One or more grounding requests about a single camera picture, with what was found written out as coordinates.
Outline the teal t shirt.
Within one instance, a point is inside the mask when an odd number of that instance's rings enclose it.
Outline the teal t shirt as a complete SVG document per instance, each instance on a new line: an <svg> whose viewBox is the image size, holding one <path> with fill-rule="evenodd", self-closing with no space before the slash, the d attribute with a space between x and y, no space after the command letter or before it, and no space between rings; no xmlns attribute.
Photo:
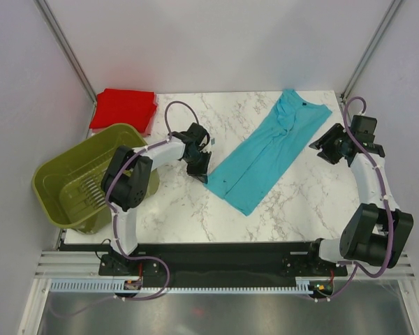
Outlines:
<svg viewBox="0 0 419 335"><path fill-rule="evenodd" d="M326 105L284 90L260 126L209 175L206 188L250 215L331 114Z"/></svg>

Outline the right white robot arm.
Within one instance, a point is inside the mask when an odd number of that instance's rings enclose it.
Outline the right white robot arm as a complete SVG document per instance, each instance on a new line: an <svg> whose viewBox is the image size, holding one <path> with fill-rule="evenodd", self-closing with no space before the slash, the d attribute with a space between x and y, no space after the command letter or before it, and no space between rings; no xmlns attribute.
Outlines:
<svg viewBox="0 0 419 335"><path fill-rule="evenodd" d="M413 228L413 217L395 201L385 175L385 152L374 143L375 118L355 115L349 128L336 123L309 146L335 165L345 159L358 189L360 204L338 239L317 239L306 257L307 269L323 274L332 263L359 262L392 269Z"/></svg>

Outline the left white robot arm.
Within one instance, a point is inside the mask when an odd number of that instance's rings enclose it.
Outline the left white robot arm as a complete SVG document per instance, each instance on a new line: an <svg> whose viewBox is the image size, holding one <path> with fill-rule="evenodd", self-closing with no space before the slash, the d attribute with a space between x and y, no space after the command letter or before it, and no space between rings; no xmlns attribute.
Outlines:
<svg viewBox="0 0 419 335"><path fill-rule="evenodd" d="M101 260L99 274L128 275L139 267L136 208L147 197L151 173L173 162L184 161L186 173L206 184L212 153L205 150L210 134L197 123L187 131L173 132L160 142L143 147L117 148L101 181L112 215L111 251Z"/></svg>

